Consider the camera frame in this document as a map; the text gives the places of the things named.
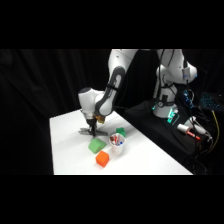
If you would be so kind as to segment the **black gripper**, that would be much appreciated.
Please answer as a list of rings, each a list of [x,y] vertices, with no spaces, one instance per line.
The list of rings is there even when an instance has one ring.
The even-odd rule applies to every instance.
[[[89,128],[87,130],[89,135],[92,135],[93,131],[93,137],[96,137],[97,133],[97,118],[93,111],[85,111],[84,109],[81,110],[87,124],[89,125]]]

